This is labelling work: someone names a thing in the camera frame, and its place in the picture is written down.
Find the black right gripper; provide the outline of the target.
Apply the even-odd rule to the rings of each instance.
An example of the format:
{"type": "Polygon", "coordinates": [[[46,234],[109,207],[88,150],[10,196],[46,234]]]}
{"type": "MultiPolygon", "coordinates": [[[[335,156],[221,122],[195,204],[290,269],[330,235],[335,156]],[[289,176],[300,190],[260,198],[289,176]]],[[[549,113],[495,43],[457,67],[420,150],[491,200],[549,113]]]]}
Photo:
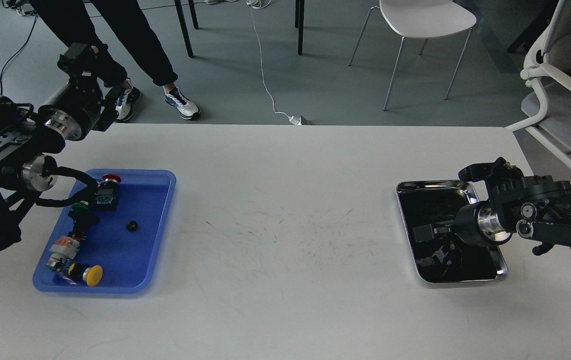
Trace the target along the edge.
{"type": "Polygon", "coordinates": [[[425,224],[413,228],[413,242],[416,244],[445,241],[456,237],[468,246],[489,248],[507,243],[512,233],[506,231],[489,202],[464,205],[455,214],[450,224],[425,224]]]}

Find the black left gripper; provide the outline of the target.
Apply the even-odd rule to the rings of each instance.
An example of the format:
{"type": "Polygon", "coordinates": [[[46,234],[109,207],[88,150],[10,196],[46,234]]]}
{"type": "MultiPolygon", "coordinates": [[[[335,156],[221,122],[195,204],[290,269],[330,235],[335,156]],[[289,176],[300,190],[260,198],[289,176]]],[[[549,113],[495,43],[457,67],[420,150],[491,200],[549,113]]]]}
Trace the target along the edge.
{"type": "Polygon", "coordinates": [[[97,64],[98,53],[89,44],[73,43],[59,55],[57,66],[68,75],[68,84],[39,107],[38,116],[66,141],[82,141],[92,130],[105,132],[117,120],[119,87],[103,96],[97,64]]]}

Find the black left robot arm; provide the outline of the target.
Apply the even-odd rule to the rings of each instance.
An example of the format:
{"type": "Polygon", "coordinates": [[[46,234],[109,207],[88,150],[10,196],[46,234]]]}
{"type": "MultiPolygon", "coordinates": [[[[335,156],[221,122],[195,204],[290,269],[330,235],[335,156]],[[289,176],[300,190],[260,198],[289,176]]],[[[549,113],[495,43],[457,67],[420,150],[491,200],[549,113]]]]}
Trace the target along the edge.
{"type": "Polygon", "coordinates": [[[0,96],[0,251],[21,241],[20,223],[34,206],[64,208],[93,203],[100,182],[80,170],[59,166],[53,155],[67,141],[116,120],[115,86],[103,95],[95,75],[98,48],[74,43],[60,55],[66,85],[36,111],[29,103],[0,96]]]}

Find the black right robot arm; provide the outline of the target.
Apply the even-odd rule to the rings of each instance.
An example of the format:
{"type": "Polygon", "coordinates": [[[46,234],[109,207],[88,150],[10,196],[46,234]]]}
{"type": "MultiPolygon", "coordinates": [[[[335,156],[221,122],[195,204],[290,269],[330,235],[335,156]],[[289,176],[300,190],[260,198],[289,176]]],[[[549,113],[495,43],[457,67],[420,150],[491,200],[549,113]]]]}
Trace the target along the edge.
{"type": "Polygon", "coordinates": [[[550,175],[526,176],[505,158],[480,162],[459,171],[464,182],[484,182],[488,198],[464,205],[453,220],[416,227],[416,240],[459,238],[464,244],[490,248],[513,234],[539,241],[532,249],[544,255],[555,245],[571,248],[571,183],[550,175]]]}

